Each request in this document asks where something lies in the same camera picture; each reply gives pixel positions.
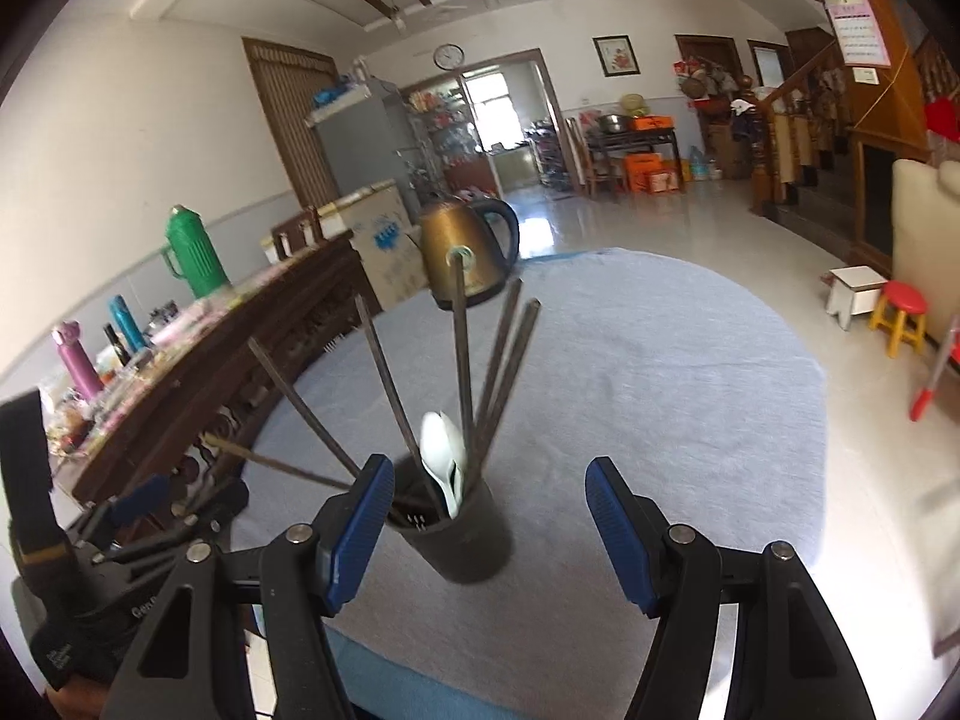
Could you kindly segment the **black utensil holder cup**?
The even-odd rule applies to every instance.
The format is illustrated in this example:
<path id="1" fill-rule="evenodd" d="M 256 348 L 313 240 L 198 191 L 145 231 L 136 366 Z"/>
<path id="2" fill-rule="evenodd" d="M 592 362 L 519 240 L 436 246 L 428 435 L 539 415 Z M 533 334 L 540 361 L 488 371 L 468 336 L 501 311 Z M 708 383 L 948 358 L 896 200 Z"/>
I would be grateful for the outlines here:
<path id="1" fill-rule="evenodd" d="M 499 574 L 512 556 L 512 533 L 490 486 L 478 481 L 459 514 L 438 518 L 427 483 L 409 455 L 395 462 L 394 511 L 407 518 L 389 517 L 389 527 L 448 582 L 475 585 Z"/>

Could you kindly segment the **dark carved wooden sideboard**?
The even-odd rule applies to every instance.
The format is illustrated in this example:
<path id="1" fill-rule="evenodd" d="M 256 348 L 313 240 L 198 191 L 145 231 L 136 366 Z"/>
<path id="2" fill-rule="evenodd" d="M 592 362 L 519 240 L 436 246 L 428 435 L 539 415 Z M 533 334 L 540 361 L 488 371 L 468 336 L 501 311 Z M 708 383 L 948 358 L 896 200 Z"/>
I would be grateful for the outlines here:
<path id="1" fill-rule="evenodd" d="M 358 327 L 356 296 L 381 310 L 348 232 L 264 271 L 161 359 L 115 418 L 59 461 L 53 484 L 80 504 L 101 502 L 178 468 L 202 434 L 252 444 L 280 395 L 249 343 L 296 379 Z"/>

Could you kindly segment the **purple water bottle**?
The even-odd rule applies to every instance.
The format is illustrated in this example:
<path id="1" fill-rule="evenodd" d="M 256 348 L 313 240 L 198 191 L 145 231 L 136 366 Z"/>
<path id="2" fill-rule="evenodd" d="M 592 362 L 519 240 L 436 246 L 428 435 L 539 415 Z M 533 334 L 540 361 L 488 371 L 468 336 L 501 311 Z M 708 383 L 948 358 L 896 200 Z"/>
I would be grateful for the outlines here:
<path id="1" fill-rule="evenodd" d="M 104 383 L 83 346 L 80 324 L 75 320 L 60 322 L 50 334 L 76 392 L 88 403 L 96 400 L 103 391 Z"/>

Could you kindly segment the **small black bottle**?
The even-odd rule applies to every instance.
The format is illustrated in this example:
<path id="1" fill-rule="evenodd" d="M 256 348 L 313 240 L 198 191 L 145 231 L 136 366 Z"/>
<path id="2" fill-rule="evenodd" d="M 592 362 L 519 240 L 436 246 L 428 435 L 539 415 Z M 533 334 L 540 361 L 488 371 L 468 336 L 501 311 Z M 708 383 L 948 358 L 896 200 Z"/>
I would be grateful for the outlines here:
<path id="1" fill-rule="evenodd" d="M 109 341 L 109 346 L 112 348 L 112 351 L 114 351 L 114 355 L 116 355 L 119 364 L 122 367 L 128 366 L 130 361 L 132 361 L 132 356 L 130 356 L 127 348 L 125 348 L 124 342 L 119 338 L 119 333 L 114 330 L 114 327 L 112 327 L 110 323 L 105 323 L 103 325 L 103 332 L 104 336 L 107 338 L 107 341 Z"/>

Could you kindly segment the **teal water bottle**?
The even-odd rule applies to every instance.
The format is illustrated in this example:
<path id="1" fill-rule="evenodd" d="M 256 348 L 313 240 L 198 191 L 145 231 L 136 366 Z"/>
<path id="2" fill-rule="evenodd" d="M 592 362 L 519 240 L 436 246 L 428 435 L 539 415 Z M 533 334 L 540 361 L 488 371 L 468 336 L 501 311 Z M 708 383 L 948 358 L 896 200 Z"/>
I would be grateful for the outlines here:
<path id="1" fill-rule="evenodd" d="M 122 337 L 127 341 L 128 348 L 136 355 L 142 349 L 148 348 L 149 343 L 143 336 L 139 324 L 133 317 L 132 310 L 128 307 L 127 301 L 122 294 L 116 294 L 109 301 L 109 310 L 112 320 L 116 322 L 117 328 L 121 330 Z"/>

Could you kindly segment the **white ceramic spoon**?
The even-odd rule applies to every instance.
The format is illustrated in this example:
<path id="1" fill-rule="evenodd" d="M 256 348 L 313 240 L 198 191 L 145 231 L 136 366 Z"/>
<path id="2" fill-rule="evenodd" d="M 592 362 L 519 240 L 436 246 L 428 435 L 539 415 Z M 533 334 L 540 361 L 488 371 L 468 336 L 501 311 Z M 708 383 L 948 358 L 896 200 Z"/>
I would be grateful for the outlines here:
<path id="1" fill-rule="evenodd" d="M 459 515 L 466 481 L 466 443 L 459 427 L 443 411 L 428 411 L 420 427 L 421 465 L 443 495 L 446 512 Z"/>

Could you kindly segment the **light blue table cloth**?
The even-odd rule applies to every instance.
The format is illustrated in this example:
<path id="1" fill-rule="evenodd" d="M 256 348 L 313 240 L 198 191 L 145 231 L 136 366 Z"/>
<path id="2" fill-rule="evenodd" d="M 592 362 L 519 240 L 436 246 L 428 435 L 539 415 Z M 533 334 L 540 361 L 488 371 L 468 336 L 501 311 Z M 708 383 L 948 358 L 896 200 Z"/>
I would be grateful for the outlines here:
<path id="1" fill-rule="evenodd" d="M 381 718 L 619 718 L 654 626 L 625 600 L 584 499 L 596 457 L 719 546 L 815 553 L 825 376 L 780 316 L 718 273 L 608 249 L 524 266 L 540 302 L 487 477 L 514 551 L 449 583 L 377 543 L 331 644 Z"/>

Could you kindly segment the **green thermos jug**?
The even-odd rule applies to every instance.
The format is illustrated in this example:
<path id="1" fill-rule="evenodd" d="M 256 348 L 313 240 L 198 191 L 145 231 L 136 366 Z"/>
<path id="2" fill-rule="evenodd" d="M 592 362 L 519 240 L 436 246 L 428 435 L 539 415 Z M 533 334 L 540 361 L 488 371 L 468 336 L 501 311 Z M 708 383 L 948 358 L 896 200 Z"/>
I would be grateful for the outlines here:
<path id="1" fill-rule="evenodd" d="M 185 281 L 197 299 L 208 298 L 231 284 L 202 218 L 184 205 L 169 211 L 161 257 L 171 275 Z"/>

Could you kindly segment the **wooden chair behind sideboard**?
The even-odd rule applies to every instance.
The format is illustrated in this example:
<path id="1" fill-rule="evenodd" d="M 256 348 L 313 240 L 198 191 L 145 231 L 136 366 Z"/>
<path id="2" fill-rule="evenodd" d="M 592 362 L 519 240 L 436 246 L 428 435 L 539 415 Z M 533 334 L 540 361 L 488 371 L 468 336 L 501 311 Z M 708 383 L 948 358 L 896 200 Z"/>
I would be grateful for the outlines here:
<path id="1" fill-rule="evenodd" d="M 302 249 L 309 249 L 324 241 L 320 219 L 315 208 L 302 210 L 283 223 L 270 229 L 270 239 L 274 244 L 277 260 L 283 262 Z"/>

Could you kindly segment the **white chest freezer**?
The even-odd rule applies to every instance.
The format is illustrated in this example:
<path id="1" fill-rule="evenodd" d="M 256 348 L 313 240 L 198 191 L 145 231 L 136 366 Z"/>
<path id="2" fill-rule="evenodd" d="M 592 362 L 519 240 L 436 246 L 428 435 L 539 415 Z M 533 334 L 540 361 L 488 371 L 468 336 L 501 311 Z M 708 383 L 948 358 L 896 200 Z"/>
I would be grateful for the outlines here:
<path id="1" fill-rule="evenodd" d="M 352 234 L 364 273 L 382 309 L 389 310 L 427 288 L 416 227 L 394 181 L 378 182 L 327 203 L 317 210 L 327 239 Z"/>

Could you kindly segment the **red white toy bat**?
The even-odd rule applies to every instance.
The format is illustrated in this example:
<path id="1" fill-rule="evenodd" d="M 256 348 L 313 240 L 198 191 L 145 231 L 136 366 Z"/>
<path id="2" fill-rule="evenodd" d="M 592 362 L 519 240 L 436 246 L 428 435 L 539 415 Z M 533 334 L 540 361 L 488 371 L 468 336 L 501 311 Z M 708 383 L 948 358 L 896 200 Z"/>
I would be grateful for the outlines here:
<path id="1" fill-rule="evenodd" d="M 950 317 L 946 336 L 942 340 L 942 343 L 939 344 L 939 351 L 937 351 L 937 356 L 935 356 L 929 377 L 911 404 L 911 421 L 919 421 L 923 417 L 924 411 L 926 411 L 931 401 L 934 400 L 935 390 L 939 387 L 939 380 L 942 374 L 946 372 L 947 367 L 949 367 L 949 362 L 958 361 L 958 349 L 960 349 L 958 333 L 960 333 L 960 314 L 953 314 L 953 316 Z"/>

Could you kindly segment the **white small stool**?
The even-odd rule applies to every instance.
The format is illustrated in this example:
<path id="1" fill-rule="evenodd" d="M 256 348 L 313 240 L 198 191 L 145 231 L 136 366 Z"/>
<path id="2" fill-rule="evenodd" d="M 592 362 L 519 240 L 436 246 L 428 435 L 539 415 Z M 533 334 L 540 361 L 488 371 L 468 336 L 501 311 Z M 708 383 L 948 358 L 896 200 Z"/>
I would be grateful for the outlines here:
<path id="1" fill-rule="evenodd" d="M 868 316 L 875 309 L 887 278 L 870 266 L 856 265 L 833 268 L 827 281 L 830 291 L 825 312 L 848 332 L 854 317 Z"/>

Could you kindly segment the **red and yellow stool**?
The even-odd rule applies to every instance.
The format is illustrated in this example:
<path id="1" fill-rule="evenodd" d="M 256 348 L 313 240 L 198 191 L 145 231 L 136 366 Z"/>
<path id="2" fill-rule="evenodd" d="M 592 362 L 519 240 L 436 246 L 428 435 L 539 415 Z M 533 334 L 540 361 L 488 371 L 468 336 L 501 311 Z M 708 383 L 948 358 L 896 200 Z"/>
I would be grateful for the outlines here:
<path id="1" fill-rule="evenodd" d="M 895 359 L 903 344 L 923 351 L 928 325 L 928 301 L 903 281 L 887 281 L 878 293 L 869 328 L 887 333 L 887 356 Z"/>

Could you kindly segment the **gold electric kettle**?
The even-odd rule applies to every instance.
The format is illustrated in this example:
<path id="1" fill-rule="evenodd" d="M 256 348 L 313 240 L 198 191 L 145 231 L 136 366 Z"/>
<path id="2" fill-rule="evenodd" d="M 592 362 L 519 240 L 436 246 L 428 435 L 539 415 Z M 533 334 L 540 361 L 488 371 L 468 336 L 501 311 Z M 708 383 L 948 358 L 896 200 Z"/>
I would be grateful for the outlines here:
<path id="1" fill-rule="evenodd" d="M 493 298 L 505 288 L 519 259 L 519 220 L 503 200 L 439 200 L 421 208 L 420 254 L 428 286 L 441 310 L 451 310 L 451 257 L 460 255 L 466 304 Z"/>

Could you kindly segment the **grey refrigerator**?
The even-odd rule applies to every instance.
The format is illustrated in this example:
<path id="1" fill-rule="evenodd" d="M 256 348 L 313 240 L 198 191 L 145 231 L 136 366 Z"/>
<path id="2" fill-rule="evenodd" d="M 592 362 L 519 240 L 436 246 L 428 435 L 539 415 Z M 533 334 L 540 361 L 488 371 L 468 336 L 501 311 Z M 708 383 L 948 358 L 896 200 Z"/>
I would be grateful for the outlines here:
<path id="1" fill-rule="evenodd" d="M 410 220 L 418 221 L 418 186 L 427 161 L 397 86 L 377 78 L 356 83 L 314 109 L 306 125 L 319 140 L 342 195 L 392 181 Z"/>

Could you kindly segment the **wooden stair railing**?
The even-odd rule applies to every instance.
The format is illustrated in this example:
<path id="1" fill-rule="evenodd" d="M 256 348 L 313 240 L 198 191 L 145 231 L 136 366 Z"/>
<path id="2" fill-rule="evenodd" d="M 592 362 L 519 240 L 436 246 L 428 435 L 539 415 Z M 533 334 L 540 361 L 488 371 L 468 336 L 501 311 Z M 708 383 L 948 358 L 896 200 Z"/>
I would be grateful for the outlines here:
<path id="1" fill-rule="evenodd" d="M 754 211 L 775 210 L 799 200 L 801 188 L 814 188 L 823 172 L 850 154 L 853 113 L 848 73 L 836 39 L 820 26 L 786 32 L 786 44 L 748 43 L 755 62 L 770 49 L 781 67 L 781 82 L 758 91 L 752 121 Z"/>

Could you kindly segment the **dark wooden side table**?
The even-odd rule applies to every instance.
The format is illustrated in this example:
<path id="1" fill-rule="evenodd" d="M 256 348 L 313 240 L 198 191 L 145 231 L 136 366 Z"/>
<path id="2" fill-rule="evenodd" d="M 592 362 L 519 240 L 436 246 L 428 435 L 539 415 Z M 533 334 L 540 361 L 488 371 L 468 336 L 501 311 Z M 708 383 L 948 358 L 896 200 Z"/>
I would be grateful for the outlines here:
<path id="1" fill-rule="evenodd" d="M 586 135 L 589 188 L 620 193 L 683 192 L 686 176 L 674 127 L 628 127 L 607 132 L 592 127 Z"/>

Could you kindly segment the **orange box on table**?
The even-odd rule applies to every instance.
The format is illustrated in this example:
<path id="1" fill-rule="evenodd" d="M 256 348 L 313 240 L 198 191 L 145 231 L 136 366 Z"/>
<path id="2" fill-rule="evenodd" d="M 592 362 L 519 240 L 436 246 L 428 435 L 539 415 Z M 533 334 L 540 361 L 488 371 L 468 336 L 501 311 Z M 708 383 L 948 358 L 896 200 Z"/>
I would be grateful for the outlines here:
<path id="1" fill-rule="evenodd" d="M 674 119 L 670 115 L 636 115 L 631 126 L 635 132 L 649 132 L 649 130 L 669 130 L 674 126 Z"/>

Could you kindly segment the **round wall clock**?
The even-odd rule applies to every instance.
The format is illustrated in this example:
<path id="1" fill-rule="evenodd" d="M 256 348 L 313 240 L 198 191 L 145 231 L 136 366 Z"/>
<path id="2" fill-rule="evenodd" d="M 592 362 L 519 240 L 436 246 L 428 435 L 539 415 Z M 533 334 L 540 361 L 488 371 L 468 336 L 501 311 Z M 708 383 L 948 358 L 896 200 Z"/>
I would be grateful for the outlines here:
<path id="1" fill-rule="evenodd" d="M 457 71 L 466 61 L 466 51 L 459 44 L 441 44 L 433 52 L 433 64 L 439 70 Z"/>

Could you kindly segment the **framed wall picture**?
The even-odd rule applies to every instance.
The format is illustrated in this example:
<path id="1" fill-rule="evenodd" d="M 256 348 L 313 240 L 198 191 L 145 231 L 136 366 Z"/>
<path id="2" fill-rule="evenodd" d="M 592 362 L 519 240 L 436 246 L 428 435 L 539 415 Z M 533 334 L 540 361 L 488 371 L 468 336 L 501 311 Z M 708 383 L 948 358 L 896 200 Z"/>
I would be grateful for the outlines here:
<path id="1" fill-rule="evenodd" d="M 601 62 L 602 71 L 607 78 L 640 75 L 640 64 L 636 59 L 630 37 L 626 34 L 594 37 L 592 42 Z"/>

